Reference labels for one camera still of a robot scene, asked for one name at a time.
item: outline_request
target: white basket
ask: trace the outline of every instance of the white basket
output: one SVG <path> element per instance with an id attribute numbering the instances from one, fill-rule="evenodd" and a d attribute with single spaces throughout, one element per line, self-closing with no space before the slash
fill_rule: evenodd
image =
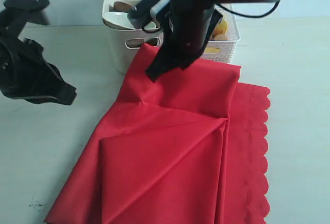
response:
<path id="1" fill-rule="evenodd" d="M 228 9 L 232 9 L 231 5 L 225 5 Z M 240 34 L 238 31 L 235 16 L 223 9 L 217 7 L 217 10 L 221 12 L 224 20 L 228 24 L 228 30 L 226 32 L 226 37 L 228 41 L 209 41 L 207 47 L 215 47 L 219 49 L 217 53 L 204 53 L 202 58 L 208 60 L 214 60 L 224 63 L 230 63 L 237 45 L 240 40 Z"/>
<path id="2" fill-rule="evenodd" d="M 113 9 L 113 4 L 116 1 L 125 2 L 131 6 L 136 5 L 141 0 L 104 0 L 102 14 Z M 105 26 L 107 29 L 107 37 L 111 50 L 111 57 L 118 71 L 126 73 L 132 60 L 134 59 L 139 47 L 128 47 L 127 41 L 137 39 L 147 41 L 152 38 L 159 39 L 158 45 L 161 46 L 163 41 L 162 32 L 145 33 L 141 29 L 137 30 L 118 30 Z"/>

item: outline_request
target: cloth fold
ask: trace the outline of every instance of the cloth fold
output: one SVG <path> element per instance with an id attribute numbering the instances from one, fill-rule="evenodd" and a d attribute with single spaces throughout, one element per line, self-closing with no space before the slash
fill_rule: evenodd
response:
<path id="1" fill-rule="evenodd" d="M 264 223 L 269 89 L 203 59 L 152 83 L 156 53 L 137 53 L 45 222 Z"/>

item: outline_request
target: table surface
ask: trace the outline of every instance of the table surface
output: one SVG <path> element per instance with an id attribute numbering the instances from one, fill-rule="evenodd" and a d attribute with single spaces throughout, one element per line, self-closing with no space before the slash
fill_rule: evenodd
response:
<path id="1" fill-rule="evenodd" d="M 241 82 L 271 89 L 268 224 L 330 223 L 330 17 L 239 21 Z M 0 95 L 0 223 L 41 224 L 92 131 L 115 101 L 101 26 L 27 28 L 23 37 L 76 86 L 72 106 Z"/>

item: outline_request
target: red cloth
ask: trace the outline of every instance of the red cloth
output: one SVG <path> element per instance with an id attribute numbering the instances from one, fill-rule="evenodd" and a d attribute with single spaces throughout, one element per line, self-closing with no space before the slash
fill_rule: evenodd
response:
<path id="1" fill-rule="evenodd" d="M 45 221 L 52 224 L 262 224 L 268 88 L 200 59 L 157 83 L 144 45 Z"/>

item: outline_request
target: black cable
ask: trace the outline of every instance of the black cable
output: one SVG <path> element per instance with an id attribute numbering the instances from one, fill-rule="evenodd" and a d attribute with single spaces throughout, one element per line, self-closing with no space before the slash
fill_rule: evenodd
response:
<path id="1" fill-rule="evenodd" d="M 226 7 L 224 7 L 223 5 L 221 4 L 217 4 L 217 6 L 219 6 L 221 9 L 224 9 L 225 11 L 231 13 L 231 14 L 234 14 L 234 15 L 237 15 L 237 16 L 241 16 L 241 17 L 244 17 L 244 18 L 250 18 L 250 19 L 261 19 L 261 18 L 264 18 L 270 14 L 272 14 L 278 7 L 279 5 L 279 1 L 277 1 L 275 3 L 275 5 L 273 6 L 272 9 L 270 9 L 268 12 L 266 12 L 265 14 L 263 15 L 246 15 L 246 14 L 241 14 L 241 13 L 238 13 L 238 12 L 235 12 L 235 11 L 232 11 Z"/>
<path id="2" fill-rule="evenodd" d="M 146 30 L 145 29 L 146 25 L 143 25 L 142 26 L 142 30 L 145 32 L 145 33 L 149 33 L 149 34 L 153 34 L 153 33 L 157 33 L 159 31 L 161 31 L 162 27 L 159 27 L 157 30 Z"/>

